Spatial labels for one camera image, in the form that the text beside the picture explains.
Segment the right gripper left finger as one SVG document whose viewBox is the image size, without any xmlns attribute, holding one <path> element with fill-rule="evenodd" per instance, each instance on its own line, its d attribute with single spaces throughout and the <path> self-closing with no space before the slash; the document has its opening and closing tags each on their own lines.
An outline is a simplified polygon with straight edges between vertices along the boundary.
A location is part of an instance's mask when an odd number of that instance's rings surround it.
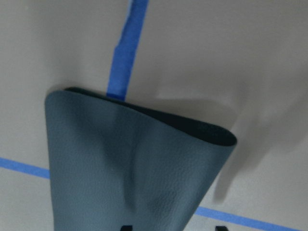
<svg viewBox="0 0 308 231">
<path fill-rule="evenodd" d="M 132 225 L 123 225 L 120 231 L 132 231 Z"/>
</svg>

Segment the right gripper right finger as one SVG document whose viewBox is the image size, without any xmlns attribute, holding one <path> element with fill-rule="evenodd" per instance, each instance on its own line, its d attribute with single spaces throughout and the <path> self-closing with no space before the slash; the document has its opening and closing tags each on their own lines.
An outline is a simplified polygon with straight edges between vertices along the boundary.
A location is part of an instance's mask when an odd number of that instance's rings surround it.
<svg viewBox="0 0 308 231">
<path fill-rule="evenodd" d="M 226 231 L 226 226 L 216 226 L 215 231 Z"/>
</svg>

